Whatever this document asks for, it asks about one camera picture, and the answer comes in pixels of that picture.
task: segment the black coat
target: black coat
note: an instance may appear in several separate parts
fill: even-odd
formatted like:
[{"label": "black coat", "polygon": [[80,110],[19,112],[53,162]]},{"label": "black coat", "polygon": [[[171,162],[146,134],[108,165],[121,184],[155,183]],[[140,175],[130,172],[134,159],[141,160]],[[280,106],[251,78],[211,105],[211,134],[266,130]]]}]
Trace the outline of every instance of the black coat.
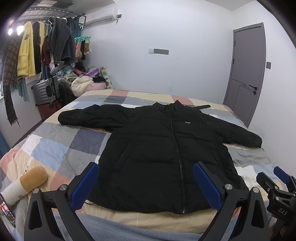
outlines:
[{"label": "black coat", "polygon": [[223,143],[262,144],[258,135],[179,101],[134,109],[93,105],[62,112],[58,120],[112,132],[88,200],[117,211],[182,214],[207,209],[193,164],[202,161],[224,184],[247,190]]}]

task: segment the yellow fleece jacket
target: yellow fleece jacket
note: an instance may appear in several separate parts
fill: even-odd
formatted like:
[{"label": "yellow fleece jacket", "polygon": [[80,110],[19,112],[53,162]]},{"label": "yellow fleece jacket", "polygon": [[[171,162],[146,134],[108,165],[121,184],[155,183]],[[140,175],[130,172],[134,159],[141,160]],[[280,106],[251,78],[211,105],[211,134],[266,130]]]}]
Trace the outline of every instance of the yellow fleece jacket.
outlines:
[{"label": "yellow fleece jacket", "polygon": [[17,76],[33,77],[35,75],[33,28],[31,21],[24,25],[24,35],[20,44],[17,61]]}]

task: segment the gray door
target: gray door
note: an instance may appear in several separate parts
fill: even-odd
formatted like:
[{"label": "gray door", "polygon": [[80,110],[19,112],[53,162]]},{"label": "gray door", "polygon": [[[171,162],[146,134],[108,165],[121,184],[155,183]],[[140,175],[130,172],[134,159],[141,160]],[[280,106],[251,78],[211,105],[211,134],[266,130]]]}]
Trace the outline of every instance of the gray door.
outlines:
[{"label": "gray door", "polygon": [[234,30],[230,78],[223,104],[248,127],[263,83],[266,42],[263,23]]}]

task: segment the plaid scarf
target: plaid scarf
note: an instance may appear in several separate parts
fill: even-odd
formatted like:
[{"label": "plaid scarf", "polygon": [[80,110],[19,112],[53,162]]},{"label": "plaid scarf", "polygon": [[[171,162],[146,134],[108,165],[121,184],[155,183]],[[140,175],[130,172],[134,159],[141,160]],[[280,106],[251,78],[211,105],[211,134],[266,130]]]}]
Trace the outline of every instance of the plaid scarf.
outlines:
[{"label": "plaid scarf", "polygon": [[6,53],[6,59],[3,67],[3,95],[7,114],[7,119],[11,125],[17,122],[17,116],[13,106],[10,86],[16,88],[17,86],[17,60],[22,41],[23,34],[17,35],[14,31],[9,41],[9,46]]}]

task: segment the bed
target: bed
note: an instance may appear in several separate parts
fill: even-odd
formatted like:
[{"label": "bed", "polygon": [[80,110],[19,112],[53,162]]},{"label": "bed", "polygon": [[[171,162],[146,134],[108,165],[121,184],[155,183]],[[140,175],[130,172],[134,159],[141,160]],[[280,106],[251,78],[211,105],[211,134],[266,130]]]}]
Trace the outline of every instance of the bed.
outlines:
[{"label": "bed", "polygon": [[[0,191],[4,190],[20,175],[38,165],[43,166],[49,175],[47,181],[40,188],[42,191],[49,191],[56,190],[61,184],[69,184],[76,175],[83,171],[89,162],[98,163],[111,133],[102,129],[63,126],[57,120],[62,111],[77,108],[84,109],[94,104],[120,104],[128,108],[134,108],[152,105],[155,102],[169,104],[176,100],[179,100],[183,105],[192,107],[209,104],[211,108],[203,109],[202,112],[246,128],[228,107],[220,104],[144,92],[88,91],[48,118],[0,160]],[[265,172],[279,187],[282,187],[280,180],[273,174],[273,166],[263,148],[247,148],[233,144],[225,145],[228,147],[238,174],[244,178],[249,188],[257,186],[264,200],[267,200],[267,194],[256,183],[257,173]],[[5,216],[1,214],[1,219],[16,240],[23,240],[23,229],[29,200],[30,194],[22,198],[14,206],[16,228],[13,228]],[[191,233],[203,233],[216,214],[213,209],[182,215],[169,212],[151,214],[118,212],[96,204],[84,204],[83,208],[77,212],[144,229]]]}]

